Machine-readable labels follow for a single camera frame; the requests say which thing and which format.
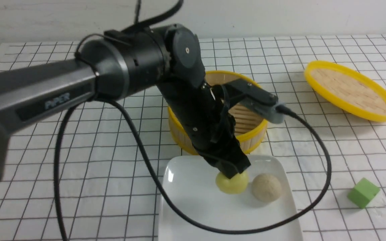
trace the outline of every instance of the green cube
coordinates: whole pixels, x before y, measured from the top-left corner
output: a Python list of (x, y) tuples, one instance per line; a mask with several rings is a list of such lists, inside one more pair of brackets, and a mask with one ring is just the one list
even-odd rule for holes
[(359, 208), (364, 209), (367, 204), (378, 194), (379, 188), (366, 178), (362, 178), (348, 194), (351, 200)]

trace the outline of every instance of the white table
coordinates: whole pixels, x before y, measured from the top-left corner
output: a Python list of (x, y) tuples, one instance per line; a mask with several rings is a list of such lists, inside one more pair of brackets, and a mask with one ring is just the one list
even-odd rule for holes
[[(0, 46), (0, 71), (73, 57), (74, 42)], [(337, 62), (386, 88), (386, 35), (202, 39), (206, 70), (254, 78), (301, 114), (326, 141), (334, 174), (323, 201), (301, 218), (305, 241), (386, 241), (386, 123), (345, 113), (318, 96), (303, 78), (308, 62)], [(166, 102), (150, 88), (121, 102), (134, 119), (159, 175), (185, 154), (173, 142)], [(0, 183), (0, 240), (60, 239), (53, 208), (52, 160), (60, 114), (12, 138)], [(61, 195), (71, 240), (157, 240), (160, 196), (137, 154), (126, 122), (114, 108), (86, 103), (69, 122), (61, 161)], [(283, 163), (296, 206), (310, 204), (323, 186), (324, 164), (312, 136), (287, 119), (270, 125), (254, 151)], [(381, 192), (366, 210), (346, 194), (366, 177)]]

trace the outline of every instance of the rectangular plate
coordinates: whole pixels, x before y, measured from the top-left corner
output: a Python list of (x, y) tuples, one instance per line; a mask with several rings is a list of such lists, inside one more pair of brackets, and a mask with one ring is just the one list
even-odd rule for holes
[[(172, 202), (185, 215), (218, 229), (256, 229), (280, 222), (296, 214), (293, 194), (281, 163), (271, 156), (249, 155), (247, 169), (250, 184), (238, 195), (221, 192), (216, 184), (216, 168), (200, 156), (175, 157), (165, 171), (163, 187)], [(282, 196), (272, 203), (262, 203), (251, 194), (251, 181), (259, 174), (270, 173), (282, 185)], [(181, 219), (163, 200), (160, 202), (159, 239), (167, 241), (279, 240), (302, 241), (299, 220), (276, 229), (251, 235), (221, 235), (199, 229)]]

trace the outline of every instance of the white wall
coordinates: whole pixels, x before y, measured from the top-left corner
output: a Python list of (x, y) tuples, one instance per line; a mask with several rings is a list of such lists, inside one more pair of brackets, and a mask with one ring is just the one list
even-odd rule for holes
[[(79, 39), (122, 29), (133, 20), (135, 1), (0, 0), (0, 42)], [(143, 0), (141, 18), (175, 2)], [(202, 38), (386, 33), (386, 0), (185, 0), (168, 22)]]

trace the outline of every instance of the bamboo steamer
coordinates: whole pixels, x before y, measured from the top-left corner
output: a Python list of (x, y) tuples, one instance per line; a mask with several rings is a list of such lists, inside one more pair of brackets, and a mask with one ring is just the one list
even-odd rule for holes
[(386, 122), (386, 90), (339, 64), (312, 61), (305, 70), (311, 87), (335, 106), (373, 122)]
[[(228, 71), (208, 71), (205, 75), (205, 80), (208, 84), (225, 84), (230, 81), (234, 81), (238, 78), (242, 78), (252, 84), (260, 87), (256, 82), (247, 78), (243, 75), (228, 72)], [(187, 136), (187, 133), (184, 131), (178, 119), (175, 117), (175, 114), (168, 107), (169, 112), (169, 127), (171, 131), (172, 138), (174, 141), (186, 152), (197, 155), (196, 151), (193, 148), (193, 145)], [(264, 137), (266, 136), (266, 128), (268, 122), (263, 119), (263, 117), (257, 115), (256, 113), (248, 110), (240, 104), (235, 105), (229, 110), (229, 113), (234, 116), (236, 120), (235, 125), (235, 136), (239, 140), (242, 151), (245, 154), (251, 153), (256, 149)]]

